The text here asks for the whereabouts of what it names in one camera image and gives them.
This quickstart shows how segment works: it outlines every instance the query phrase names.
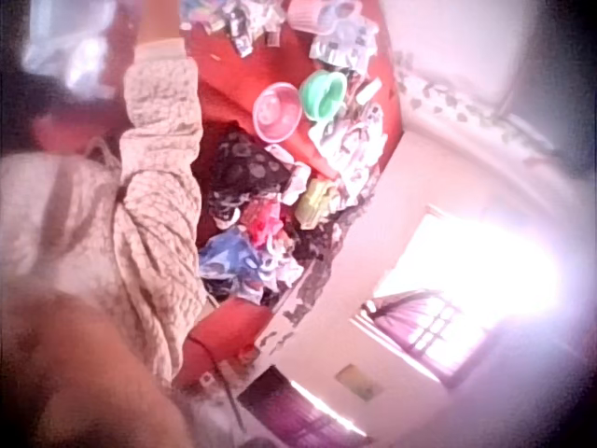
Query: black cord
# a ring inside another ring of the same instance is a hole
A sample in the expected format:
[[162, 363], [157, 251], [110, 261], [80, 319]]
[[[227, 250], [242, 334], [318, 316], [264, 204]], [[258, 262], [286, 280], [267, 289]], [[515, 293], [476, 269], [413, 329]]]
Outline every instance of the black cord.
[[222, 370], [220, 370], [219, 366], [217, 365], [217, 362], [215, 361], [214, 354], [207, 347], [207, 345], [205, 345], [202, 341], [200, 341], [196, 337], [189, 334], [187, 336], [187, 339], [189, 341], [191, 341], [192, 343], [195, 343], [196, 345], [201, 346], [203, 348], [203, 350], [205, 350], [205, 353], [207, 353], [207, 356], [210, 358], [210, 360], [212, 361], [212, 364], [214, 365], [215, 377], [224, 386], [224, 390], [226, 391], [226, 395], [230, 402], [230, 406], [232, 407], [232, 410], [234, 411], [234, 416], [236, 417], [236, 421], [239, 424], [239, 428], [241, 429], [242, 432], [246, 432], [246, 428], [244, 427], [243, 418], [241, 417], [239, 408], [236, 405], [236, 400], [232, 396], [232, 390], [230, 389], [230, 384], [229, 384], [228, 380], [226, 379], [226, 377], [224, 376], [224, 374], [222, 373]]

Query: plastic bowl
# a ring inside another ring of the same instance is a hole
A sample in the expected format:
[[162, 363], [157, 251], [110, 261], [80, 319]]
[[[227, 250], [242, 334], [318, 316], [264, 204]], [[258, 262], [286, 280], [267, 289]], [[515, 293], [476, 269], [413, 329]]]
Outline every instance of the plastic bowl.
[[286, 82], [271, 84], [253, 104], [253, 124], [257, 135], [267, 143], [287, 139], [299, 126], [302, 117], [300, 94]]

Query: clutter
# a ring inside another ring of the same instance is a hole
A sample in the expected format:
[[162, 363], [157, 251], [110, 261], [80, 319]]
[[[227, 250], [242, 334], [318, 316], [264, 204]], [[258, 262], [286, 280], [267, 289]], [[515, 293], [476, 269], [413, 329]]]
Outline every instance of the clutter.
[[282, 203], [292, 205], [299, 200], [300, 194], [307, 190], [311, 177], [311, 167], [300, 161], [294, 167], [290, 180], [282, 192]]
[[376, 35], [380, 27], [363, 16], [340, 21], [331, 35], [318, 35], [309, 57], [364, 75], [369, 59], [377, 54]]
[[258, 198], [243, 210], [240, 223], [243, 224], [254, 247], [262, 247], [284, 226], [280, 220], [280, 203], [276, 199]]
[[299, 126], [302, 106], [299, 91], [292, 84], [270, 85], [253, 105], [253, 124], [257, 135], [267, 143], [287, 139]]
[[292, 0], [288, 7], [288, 24], [314, 35], [330, 35], [340, 20], [361, 13], [363, 4], [356, 0]]
[[199, 23], [208, 34], [222, 30], [226, 22], [220, 14], [228, 0], [181, 0], [181, 27], [190, 29], [192, 23]]
[[237, 208], [254, 198], [280, 193], [289, 179], [288, 169], [235, 124], [218, 147], [207, 197], [209, 213], [231, 221]]
[[281, 260], [276, 270], [277, 281], [292, 287], [300, 279], [305, 269], [292, 257]]
[[340, 195], [336, 184], [330, 180], [314, 178], [298, 202], [295, 218], [303, 230], [314, 229], [317, 224], [336, 211]]
[[376, 77], [369, 82], [354, 98], [358, 105], [366, 105], [373, 99], [375, 94], [382, 88], [382, 80]]
[[199, 251], [199, 275], [208, 280], [206, 288], [220, 297], [234, 295], [259, 304], [263, 295], [261, 264], [257, 251], [237, 228], [212, 237]]
[[305, 115], [312, 121], [330, 121], [340, 110], [348, 82], [340, 72], [318, 70], [300, 87]]
[[267, 240], [256, 249], [241, 227], [211, 238], [199, 251], [199, 275], [206, 291], [218, 302], [234, 296], [260, 304], [266, 291], [279, 291], [278, 284], [292, 287], [304, 271], [292, 257], [294, 241], [282, 230], [270, 233]]
[[280, 145], [272, 143], [271, 145], [267, 145], [265, 150], [268, 151], [278, 161], [283, 163], [286, 168], [290, 168], [295, 164], [295, 158], [292, 157], [292, 155]]
[[280, 0], [237, 0], [247, 10], [253, 42], [263, 33], [280, 34], [286, 13]]
[[227, 31], [236, 51], [242, 58], [253, 52], [253, 38], [249, 33], [249, 13], [240, 3], [225, 12]]
[[217, 217], [212, 217], [212, 218], [214, 219], [215, 226], [218, 227], [221, 231], [224, 231], [224, 230], [232, 227], [234, 224], [236, 224], [238, 222], [238, 220], [240, 219], [240, 217], [241, 217], [241, 209], [235, 208], [234, 212], [232, 214], [232, 217], [228, 220], [219, 219]]

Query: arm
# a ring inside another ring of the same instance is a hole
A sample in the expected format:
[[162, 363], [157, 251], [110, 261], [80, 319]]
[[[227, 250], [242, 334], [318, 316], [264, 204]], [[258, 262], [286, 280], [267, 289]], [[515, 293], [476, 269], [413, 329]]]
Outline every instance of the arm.
[[205, 297], [195, 246], [201, 195], [190, 171], [202, 133], [197, 65], [182, 39], [151, 42], [178, 34], [176, 8], [173, 0], [146, 2], [142, 44], [125, 77], [134, 129], [120, 141], [123, 199], [114, 222], [118, 268], [141, 323], [137, 345], [166, 380], [180, 368]]

